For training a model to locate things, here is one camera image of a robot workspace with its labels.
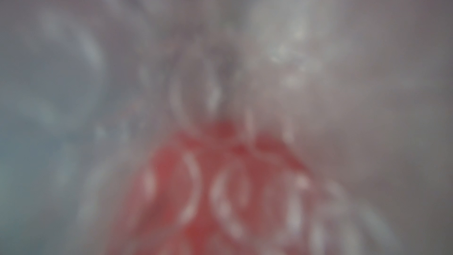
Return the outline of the red glass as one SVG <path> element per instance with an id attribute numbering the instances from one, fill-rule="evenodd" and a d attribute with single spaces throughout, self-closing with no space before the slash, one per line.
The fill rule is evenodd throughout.
<path id="1" fill-rule="evenodd" d="M 450 255 L 453 0 L 1 0 L 4 255 Z"/>

